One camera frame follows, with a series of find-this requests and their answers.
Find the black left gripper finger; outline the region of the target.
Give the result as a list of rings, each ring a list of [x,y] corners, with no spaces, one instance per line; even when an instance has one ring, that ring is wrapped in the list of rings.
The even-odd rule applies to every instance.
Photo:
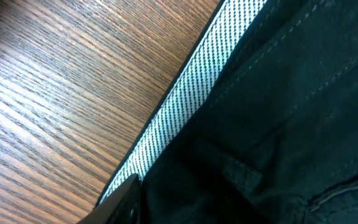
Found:
[[[140,190],[139,175],[130,175],[78,224],[139,224]]]

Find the black shorts white lining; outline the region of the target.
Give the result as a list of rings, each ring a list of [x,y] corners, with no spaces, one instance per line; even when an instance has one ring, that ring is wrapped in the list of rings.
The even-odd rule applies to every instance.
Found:
[[[358,223],[358,1],[224,1],[129,153],[141,223]]]

